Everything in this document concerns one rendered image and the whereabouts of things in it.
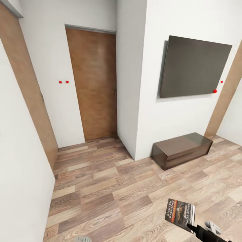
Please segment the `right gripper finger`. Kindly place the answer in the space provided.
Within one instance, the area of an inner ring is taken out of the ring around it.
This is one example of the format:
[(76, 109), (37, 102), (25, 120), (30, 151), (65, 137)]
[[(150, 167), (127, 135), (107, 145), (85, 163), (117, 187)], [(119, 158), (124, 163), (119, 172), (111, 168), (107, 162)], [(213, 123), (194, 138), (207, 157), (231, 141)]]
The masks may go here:
[(194, 233), (196, 233), (196, 227), (190, 224), (187, 224), (188, 228), (190, 228)]

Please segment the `hardback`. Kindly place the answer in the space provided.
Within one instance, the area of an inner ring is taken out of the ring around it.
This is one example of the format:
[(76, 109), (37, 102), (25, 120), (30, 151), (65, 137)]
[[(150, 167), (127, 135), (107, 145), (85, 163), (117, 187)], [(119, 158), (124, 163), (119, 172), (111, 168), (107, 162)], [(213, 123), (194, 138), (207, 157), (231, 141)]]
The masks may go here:
[(195, 206), (190, 203), (168, 199), (165, 220), (194, 234), (187, 224), (194, 226)]

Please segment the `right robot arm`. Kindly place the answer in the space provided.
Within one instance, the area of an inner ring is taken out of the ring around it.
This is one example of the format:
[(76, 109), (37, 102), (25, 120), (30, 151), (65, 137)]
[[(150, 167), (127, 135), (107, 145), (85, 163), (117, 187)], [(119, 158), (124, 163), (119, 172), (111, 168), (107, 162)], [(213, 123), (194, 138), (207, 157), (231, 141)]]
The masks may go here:
[[(187, 226), (194, 233), (196, 233), (196, 237), (200, 239), (202, 242), (227, 242), (216, 235), (216, 234), (221, 235), (221, 230), (217, 225), (215, 225), (212, 221), (206, 221), (204, 223), (206, 225), (205, 229), (200, 225), (197, 225), (197, 227), (195, 227), (190, 224), (187, 224)], [(228, 242), (232, 242), (232, 241), (228, 241)]]

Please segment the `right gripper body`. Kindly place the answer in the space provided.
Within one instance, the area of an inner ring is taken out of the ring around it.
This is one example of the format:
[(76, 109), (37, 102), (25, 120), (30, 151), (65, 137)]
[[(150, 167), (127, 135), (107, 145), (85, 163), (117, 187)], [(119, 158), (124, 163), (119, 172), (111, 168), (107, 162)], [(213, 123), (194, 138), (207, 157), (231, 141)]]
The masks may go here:
[(220, 239), (219, 236), (205, 230), (200, 225), (197, 225), (196, 227), (196, 237), (202, 242), (218, 242), (218, 240)]

